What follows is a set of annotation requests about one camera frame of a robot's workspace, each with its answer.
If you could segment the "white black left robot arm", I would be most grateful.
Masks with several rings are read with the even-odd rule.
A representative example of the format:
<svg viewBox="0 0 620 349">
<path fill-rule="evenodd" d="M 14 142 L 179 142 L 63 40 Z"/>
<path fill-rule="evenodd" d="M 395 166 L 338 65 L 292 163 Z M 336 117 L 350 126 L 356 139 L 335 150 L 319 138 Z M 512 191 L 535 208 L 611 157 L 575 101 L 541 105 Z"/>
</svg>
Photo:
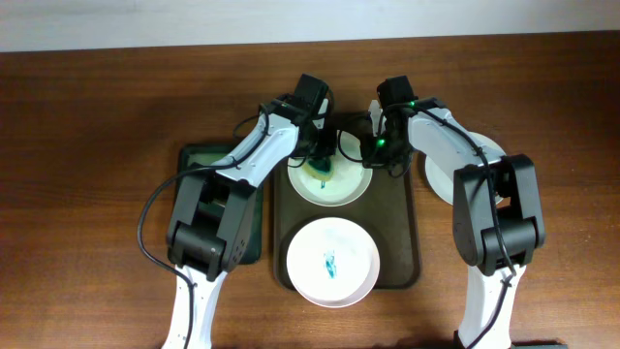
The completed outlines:
<svg viewBox="0 0 620 349">
<path fill-rule="evenodd" d="M 315 152 L 329 98 L 323 80 L 302 75 L 293 93 L 259 107 L 253 130 L 229 154 L 179 173 L 166 236 L 176 291 L 165 347 L 210 347 L 219 293 L 248 247 L 259 188 L 283 159 Z"/>
</svg>

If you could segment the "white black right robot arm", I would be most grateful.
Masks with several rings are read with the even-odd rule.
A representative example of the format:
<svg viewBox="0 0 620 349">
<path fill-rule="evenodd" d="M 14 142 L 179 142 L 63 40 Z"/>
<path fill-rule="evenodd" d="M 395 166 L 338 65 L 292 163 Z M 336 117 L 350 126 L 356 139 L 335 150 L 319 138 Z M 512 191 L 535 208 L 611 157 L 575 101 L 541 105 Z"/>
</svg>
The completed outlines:
<svg viewBox="0 0 620 349">
<path fill-rule="evenodd" d="M 452 236 L 468 267 L 456 345 L 512 347 L 517 286 L 545 240 L 533 161 L 476 139 L 442 101 L 416 96 L 405 76 L 384 80 L 377 95 L 380 114 L 361 141 L 362 165 L 392 171 L 420 152 L 452 182 Z"/>
</svg>

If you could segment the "white plate top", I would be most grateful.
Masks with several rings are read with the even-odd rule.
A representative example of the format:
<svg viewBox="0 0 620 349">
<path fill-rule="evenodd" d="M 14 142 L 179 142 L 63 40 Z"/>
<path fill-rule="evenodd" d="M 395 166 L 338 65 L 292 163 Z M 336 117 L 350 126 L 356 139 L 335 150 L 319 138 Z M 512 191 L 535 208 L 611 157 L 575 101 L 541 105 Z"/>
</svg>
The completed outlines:
<svg viewBox="0 0 620 349">
<path fill-rule="evenodd" d="M 499 151 L 502 155 L 506 154 L 504 149 L 489 137 L 476 132 L 472 132 L 471 135 L 487 147 Z M 424 173 L 433 192 L 444 202 L 452 206 L 453 183 L 449 177 L 435 164 L 435 162 L 428 157 L 424 160 Z"/>
</svg>

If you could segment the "green yellow sponge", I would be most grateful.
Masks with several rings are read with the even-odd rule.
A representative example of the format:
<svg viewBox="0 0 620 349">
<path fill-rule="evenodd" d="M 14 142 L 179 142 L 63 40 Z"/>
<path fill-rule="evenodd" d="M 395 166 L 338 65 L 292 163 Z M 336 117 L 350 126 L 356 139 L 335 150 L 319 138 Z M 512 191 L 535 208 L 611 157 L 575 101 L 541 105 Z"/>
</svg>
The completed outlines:
<svg viewBox="0 0 620 349">
<path fill-rule="evenodd" d="M 329 157 L 311 158 L 303 165 L 304 170 L 313 178 L 329 181 L 333 177 L 334 168 Z"/>
</svg>

